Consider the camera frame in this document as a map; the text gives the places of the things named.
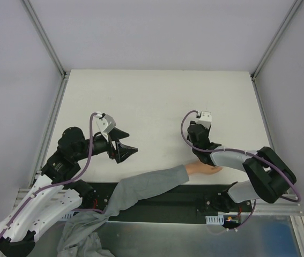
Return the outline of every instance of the metal frame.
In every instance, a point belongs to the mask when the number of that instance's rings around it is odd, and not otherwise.
[[[300,9],[300,7],[301,7],[301,5],[302,5],[303,2],[304,2],[304,0],[295,0],[293,2],[292,6],[290,7],[289,11],[287,12],[284,20],[280,24],[277,32],[275,33],[275,35],[273,36],[270,44],[268,45],[265,53],[263,54],[263,57],[259,61],[258,65],[257,65],[257,68],[253,72],[253,74],[252,74],[252,79],[253,80],[255,80],[256,77],[259,75],[261,69],[265,65],[266,61],[269,59],[269,57],[272,54],[273,50],[275,49],[275,47],[277,46],[278,42],[280,41],[281,36],[284,34],[284,32],[286,31],[286,29],[288,28],[290,22],[295,17],[296,13],[299,11],[299,9]]]
[[[54,100],[54,104],[53,104],[53,108],[52,111],[50,113],[49,116],[49,121],[48,121],[48,125],[46,127],[46,130],[44,132],[43,135],[43,140],[41,143],[41,147],[40,147],[40,151],[36,157],[36,160],[34,162],[34,168],[33,168],[33,175],[31,178],[31,184],[34,182],[35,180],[35,176],[36,176],[36,172],[38,170],[40,170],[41,166],[43,165],[45,159],[46,159],[46,154],[47,154],[47,149],[50,143],[50,139],[51,139],[51,135],[53,133],[53,129],[56,123],[56,118],[57,118],[57,114],[58,111],[60,109],[61,106],[61,102],[62,102],[62,98],[63,98],[63,94],[65,92],[65,88],[67,85],[67,81],[68,81],[68,75],[69,73],[67,73],[53,46],[51,45],[46,31],[43,29],[43,26],[38,18],[37,13],[34,11],[34,8],[30,2],[30,0],[21,0],[25,10],[27,11],[27,14],[32,22],[32,24],[34,25],[43,45],[45,46],[49,56],[51,57],[53,63],[55,64],[56,68],[58,69],[60,75],[62,76],[62,82],[60,84],[58,93],[55,97]],[[257,102],[260,108],[260,112],[263,118],[263,123],[265,126],[265,130],[266,130],[266,134],[268,136],[269,139],[269,143],[270,146],[273,148],[274,144],[272,142],[272,137],[270,134],[270,130],[269,130],[269,126],[268,126],[268,121],[265,115],[265,111],[261,102],[261,99],[259,97],[259,93],[257,90],[257,85],[255,84],[255,79],[257,78],[257,76],[260,74],[260,71],[262,70],[262,68],[264,67],[265,63],[267,62],[267,60],[269,59],[270,55],[273,53],[275,47],[277,46],[278,42],[281,40],[282,35],[285,33],[285,31],[287,30],[290,22],[292,21],[292,19],[294,18],[294,16],[298,13],[298,11],[300,10],[300,7],[302,5],[302,3],[304,2],[304,0],[295,0],[291,6],[291,8],[289,9],[288,13],[286,14],[286,17],[284,18],[284,20],[282,21],[282,23],[280,24],[278,30],[276,31],[274,37],[272,38],[270,44],[268,45],[265,53],[263,54],[261,60],[259,61],[255,71],[253,72],[252,76],[251,76],[251,80],[253,82],[253,87],[255,90],[255,95],[257,98]],[[20,191],[18,192],[18,196],[15,202],[15,206],[19,203],[19,201],[24,197],[24,195],[29,191],[29,189],[20,189]],[[58,197],[62,196],[64,194],[65,191],[61,191],[55,198],[51,199],[50,203],[52,203],[53,201],[57,200]],[[300,249],[300,253],[302,256],[304,256],[304,215],[303,215],[303,210],[301,208],[300,204],[297,203],[290,203],[290,202],[284,202],[283,200],[279,200],[277,201],[275,204],[270,205],[268,203],[263,202],[262,200],[258,200],[257,201],[257,207],[255,210],[255,214],[256,215],[274,215],[274,216],[290,216],[291,217],[291,221],[293,224],[293,230],[294,230],[294,234],[296,237],[296,240],[298,242],[298,246]]]
[[[53,104],[53,108],[52,108],[51,113],[48,118],[47,127],[45,129],[45,132],[43,133],[40,150],[34,161],[29,187],[31,187],[34,184],[35,178],[38,175],[39,171],[41,170],[43,163],[45,162],[47,150],[48,150],[51,136],[53,134],[54,126],[56,123],[56,118],[59,113],[62,98],[65,93],[66,85],[68,82],[68,77],[69,77],[69,74],[67,73],[66,76],[62,79],[59,90],[54,99],[54,104]]]

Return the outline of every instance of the white connector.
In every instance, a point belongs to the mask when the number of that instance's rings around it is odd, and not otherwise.
[[[205,221],[207,225],[223,225],[225,223],[225,219],[222,214],[218,216],[206,216]]]
[[[212,122],[211,112],[209,112],[209,111],[201,111],[201,113],[198,115],[198,117],[199,117],[199,119],[197,121],[197,124],[201,124],[206,129],[210,129],[211,122]]]
[[[113,128],[116,126],[116,123],[110,115],[105,115],[102,118],[98,118],[96,120],[97,127],[100,131],[100,133],[103,135],[103,137],[109,141],[108,133],[113,130]]]

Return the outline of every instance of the gray sleeve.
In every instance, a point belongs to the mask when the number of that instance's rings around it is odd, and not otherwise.
[[[138,200],[163,194],[187,181],[189,176],[183,165],[122,179],[110,197],[104,215],[117,216],[120,210],[128,209]]]
[[[130,208],[138,200],[163,194],[187,181],[189,181],[189,176],[183,165],[122,179],[115,187],[103,215],[88,211],[79,213],[67,221],[58,245],[58,256],[68,256],[69,252],[68,250],[65,251],[65,249],[70,246],[69,251],[77,252],[77,248],[82,248],[80,243],[84,242],[84,239],[88,241],[89,235],[102,226],[109,217],[117,216],[121,210]]]

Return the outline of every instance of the white wall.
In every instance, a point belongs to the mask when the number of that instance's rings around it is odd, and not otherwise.
[[[32,0],[65,69],[252,72],[294,0]]]
[[[296,173],[304,206],[304,4],[257,86],[276,150]]]
[[[268,144],[246,71],[72,70],[47,157],[55,152],[60,136],[70,126],[80,127],[88,137],[91,113],[103,111],[114,117],[118,129],[130,134],[122,143],[137,147],[139,152],[119,165],[106,154],[94,157],[84,181],[119,182],[187,164],[198,158],[184,143],[180,124],[194,109],[212,113],[210,139],[214,142],[238,149],[260,149]],[[189,117],[184,131],[194,118]],[[247,179],[242,171],[224,168],[212,176],[193,175],[189,183],[230,184]]]
[[[19,0],[0,0],[0,221],[26,187],[61,78]]]

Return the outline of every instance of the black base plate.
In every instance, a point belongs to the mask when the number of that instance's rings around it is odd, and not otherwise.
[[[89,183],[97,192],[97,208],[104,209],[117,183]],[[205,224],[206,216],[217,216],[210,207],[210,199],[228,188],[228,185],[180,185],[170,191],[138,201],[120,211],[110,221]],[[251,204],[242,202],[232,212],[250,212]]]

